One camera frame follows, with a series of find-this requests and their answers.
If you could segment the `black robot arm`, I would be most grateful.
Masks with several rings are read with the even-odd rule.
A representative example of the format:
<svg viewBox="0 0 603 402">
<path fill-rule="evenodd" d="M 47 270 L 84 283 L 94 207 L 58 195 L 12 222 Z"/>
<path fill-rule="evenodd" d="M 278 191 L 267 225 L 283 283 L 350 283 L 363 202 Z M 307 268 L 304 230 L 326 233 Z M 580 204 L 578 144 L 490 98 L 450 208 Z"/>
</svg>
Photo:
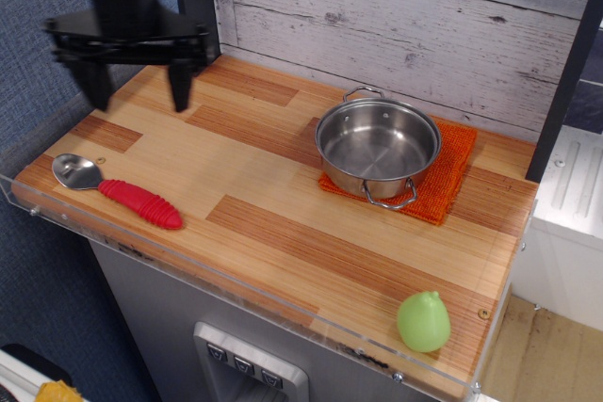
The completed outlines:
<svg viewBox="0 0 603 402">
<path fill-rule="evenodd" d="M 174 109 L 188 107 L 192 80 L 209 62 L 206 28 L 159 0 L 91 0 L 92 7 L 44 23 L 53 53 L 91 105 L 107 110 L 114 91 L 109 66 L 168 70 Z"/>
</svg>

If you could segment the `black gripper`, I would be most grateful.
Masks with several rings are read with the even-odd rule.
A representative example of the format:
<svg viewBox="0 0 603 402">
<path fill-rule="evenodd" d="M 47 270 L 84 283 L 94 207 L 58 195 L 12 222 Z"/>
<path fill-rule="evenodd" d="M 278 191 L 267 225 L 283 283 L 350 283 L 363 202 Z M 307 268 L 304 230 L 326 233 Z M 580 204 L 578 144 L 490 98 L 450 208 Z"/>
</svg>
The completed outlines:
<svg viewBox="0 0 603 402">
<path fill-rule="evenodd" d="M 56 60 L 70 71 L 90 104 L 107 111 L 109 64 L 170 66 L 174 110 L 188 109 L 192 68 L 209 62 L 202 24 L 158 0 L 91 0 L 92 7 L 47 19 Z"/>
</svg>

